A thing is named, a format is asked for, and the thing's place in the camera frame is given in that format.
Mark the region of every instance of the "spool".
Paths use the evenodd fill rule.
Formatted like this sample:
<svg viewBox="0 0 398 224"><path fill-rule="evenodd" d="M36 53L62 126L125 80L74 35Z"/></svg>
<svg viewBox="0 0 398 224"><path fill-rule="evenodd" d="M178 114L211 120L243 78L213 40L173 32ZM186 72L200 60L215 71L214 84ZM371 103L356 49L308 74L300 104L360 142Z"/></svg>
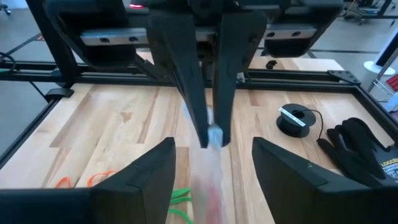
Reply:
<svg viewBox="0 0 398 224"><path fill-rule="evenodd" d="M298 121L295 121L294 118L291 118L289 115L281 111L280 116L276 119L276 125L279 130L284 134L295 138L304 138L305 136L308 136L310 133L310 127L315 124L316 121L314 113L309 111L305 106L295 103L284 105L282 109L293 115L298 119Z"/></svg>

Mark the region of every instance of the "plastic bag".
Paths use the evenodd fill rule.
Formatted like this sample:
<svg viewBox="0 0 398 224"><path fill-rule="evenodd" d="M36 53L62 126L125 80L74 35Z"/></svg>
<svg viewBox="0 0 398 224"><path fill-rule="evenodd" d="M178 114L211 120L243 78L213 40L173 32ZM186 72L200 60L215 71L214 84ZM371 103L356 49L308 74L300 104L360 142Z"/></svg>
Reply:
<svg viewBox="0 0 398 224"><path fill-rule="evenodd" d="M213 124L213 110L208 108L210 127L209 144L206 149L200 147L198 136L193 127L187 107L184 104L185 116L191 121L190 185L193 217L195 224L226 223L225 205L221 181L221 145L223 131Z"/></svg>

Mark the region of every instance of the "wooden tabletop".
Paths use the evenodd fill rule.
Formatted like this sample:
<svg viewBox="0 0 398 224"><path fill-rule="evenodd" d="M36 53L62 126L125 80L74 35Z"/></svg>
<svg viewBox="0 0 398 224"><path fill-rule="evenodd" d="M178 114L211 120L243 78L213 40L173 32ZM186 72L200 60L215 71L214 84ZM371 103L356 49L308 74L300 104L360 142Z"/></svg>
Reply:
<svg viewBox="0 0 398 224"><path fill-rule="evenodd" d="M251 66L264 68L269 58L256 57ZM339 70L328 59L282 58L275 68L289 70ZM189 186L188 151L194 144L176 88L76 84L71 98L62 99L28 140L0 170L0 188L52 188L62 177L76 187L86 187L90 176L120 170L167 136L175 137L177 165L175 188ZM211 90L206 90L209 106ZM261 136L327 169L329 158L315 143L320 122L302 139L281 133L278 109L298 103L323 115L325 128L344 119L364 120L385 145L392 139L353 95L289 91L237 90L234 100L231 144L221 151L223 197L228 223L273 223L257 181L251 157L254 136ZM190 215L189 203L176 205ZM168 223L184 223L169 215Z"/></svg>

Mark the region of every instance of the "concrete floor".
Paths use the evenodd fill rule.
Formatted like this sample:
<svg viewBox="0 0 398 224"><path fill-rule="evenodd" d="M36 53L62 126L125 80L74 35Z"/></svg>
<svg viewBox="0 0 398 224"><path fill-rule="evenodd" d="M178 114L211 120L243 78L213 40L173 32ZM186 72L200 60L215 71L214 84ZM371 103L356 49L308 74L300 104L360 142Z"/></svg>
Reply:
<svg viewBox="0 0 398 224"><path fill-rule="evenodd" d="M390 27L390 19L368 20L359 26L355 22L337 19L312 49L317 50L356 50L368 54L343 54L314 52L317 58L335 59L343 68L355 74L364 86L370 85L374 77L365 77L363 62L373 60L383 47L398 23ZM39 33L29 10L13 10L7 17L0 13L0 52L7 52ZM52 61L45 42L34 42L12 55L16 60ZM398 69L398 62L393 64ZM38 83L46 92L56 87L53 83ZM28 83L0 81L0 153L34 119L46 105L44 99Z"/></svg>

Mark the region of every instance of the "black glove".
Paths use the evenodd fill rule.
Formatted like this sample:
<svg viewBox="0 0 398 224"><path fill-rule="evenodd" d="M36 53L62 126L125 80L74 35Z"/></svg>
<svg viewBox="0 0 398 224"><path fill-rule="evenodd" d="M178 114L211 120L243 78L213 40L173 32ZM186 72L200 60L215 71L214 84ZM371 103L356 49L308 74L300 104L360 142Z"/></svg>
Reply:
<svg viewBox="0 0 398 224"><path fill-rule="evenodd" d="M385 148L365 122L350 118L327 133L334 146L325 139L318 145L346 177L368 187L398 186L398 148Z"/></svg>

